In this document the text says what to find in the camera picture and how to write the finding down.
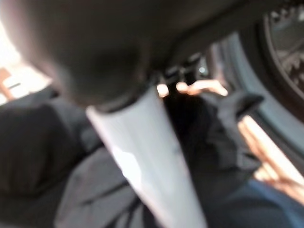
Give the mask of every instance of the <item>white pole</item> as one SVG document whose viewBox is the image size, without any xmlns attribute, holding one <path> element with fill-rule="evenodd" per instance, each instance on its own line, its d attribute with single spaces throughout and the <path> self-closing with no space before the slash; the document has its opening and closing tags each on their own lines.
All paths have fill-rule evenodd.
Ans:
<svg viewBox="0 0 304 228">
<path fill-rule="evenodd" d="M 98 134 L 141 200 L 166 228 L 206 228 L 181 146 L 156 88 L 110 114 L 87 109 Z"/>
</svg>

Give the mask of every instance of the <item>light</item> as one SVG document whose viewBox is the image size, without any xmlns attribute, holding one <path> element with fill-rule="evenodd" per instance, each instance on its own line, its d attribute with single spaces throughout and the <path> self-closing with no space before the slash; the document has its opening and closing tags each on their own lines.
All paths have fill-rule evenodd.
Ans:
<svg viewBox="0 0 304 228">
<path fill-rule="evenodd" d="M 169 95 L 169 89 L 168 89 L 167 85 L 165 85 L 165 84 L 158 85 L 157 91 L 161 98 Z"/>
<path fill-rule="evenodd" d="M 199 68 L 199 72 L 202 73 L 202 74 L 204 74 L 206 72 L 206 69 L 204 67 L 200 67 Z"/>
<path fill-rule="evenodd" d="M 5 97 L 5 95 L 0 94 L 0 105 L 3 105 L 5 103 L 7 103 L 7 98 Z"/>
<path fill-rule="evenodd" d="M 222 96 L 227 96 L 228 91 L 221 85 L 218 80 L 199 80 L 188 86 L 185 82 L 176 84 L 176 88 L 181 93 L 189 95 L 198 95 L 203 91 L 210 91 L 218 93 Z"/>
</svg>

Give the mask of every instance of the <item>blurry object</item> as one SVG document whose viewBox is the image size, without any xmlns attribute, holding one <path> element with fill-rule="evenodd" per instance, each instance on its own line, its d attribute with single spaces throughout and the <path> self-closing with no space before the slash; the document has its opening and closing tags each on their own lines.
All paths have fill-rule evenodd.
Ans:
<svg viewBox="0 0 304 228">
<path fill-rule="evenodd" d="M 40 91 L 50 82 L 24 62 L 0 22 L 0 105 Z"/>
<path fill-rule="evenodd" d="M 8 101 L 14 99 L 14 96 L 11 94 L 10 90 L 5 86 L 5 82 L 10 77 L 11 75 L 6 69 L 0 69 L 0 92 Z"/>
<path fill-rule="evenodd" d="M 181 93 L 187 93 L 189 95 L 197 95 L 201 92 L 214 92 L 223 96 L 228 95 L 228 91 L 221 85 L 218 80 L 199 80 L 188 86 L 184 82 L 179 82 L 176 88 Z"/>
<path fill-rule="evenodd" d="M 0 23 L 0 67 L 11 66 L 21 61 L 21 56 L 9 40 Z"/>
<path fill-rule="evenodd" d="M 165 84 L 159 84 L 157 86 L 157 91 L 161 98 L 164 98 L 165 96 L 169 95 L 168 87 Z"/>
<path fill-rule="evenodd" d="M 217 80 L 201 80 L 191 86 L 178 83 L 177 89 L 190 95 L 198 95 L 204 91 L 228 95 L 228 91 Z M 238 127 L 251 151 L 263 163 L 254 177 L 304 205 L 304 177 L 284 153 L 250 116 L 245 116 Z"/>
</svg>

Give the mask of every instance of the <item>dark gray fabric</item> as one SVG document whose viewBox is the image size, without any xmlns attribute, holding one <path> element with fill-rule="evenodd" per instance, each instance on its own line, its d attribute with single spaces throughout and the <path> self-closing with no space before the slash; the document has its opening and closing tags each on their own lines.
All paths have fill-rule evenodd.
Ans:
<svg viewBox="0 0 304 228">
<path fill-rule="evenodd" d="M 50 94 L 0 107 L 0 228 L 160 227 L 84 111 Z M 229 132 L 256 107 L 246 97 L 214 105 L 187 95 L 165 99 L 209 227 L 300 228 L 302 205 L 248 181 L 254 169 L 220 165 L 219 153 L 242 145 Z"/>
</svg>

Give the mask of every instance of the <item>blue fabric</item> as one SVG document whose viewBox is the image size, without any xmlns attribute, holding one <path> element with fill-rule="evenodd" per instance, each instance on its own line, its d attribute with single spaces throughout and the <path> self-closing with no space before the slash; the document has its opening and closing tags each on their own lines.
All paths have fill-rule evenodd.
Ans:
<svg viewBox="0 0 304 228">
<path fill-rule="evenodd" d="M 256 190 L 261 197 L 274 202 L 288 217 L 293 228 L 304 227 L 304 207 L 284 193 L 256 180 L 251 180 L 248 186 Z"/>
</svg>

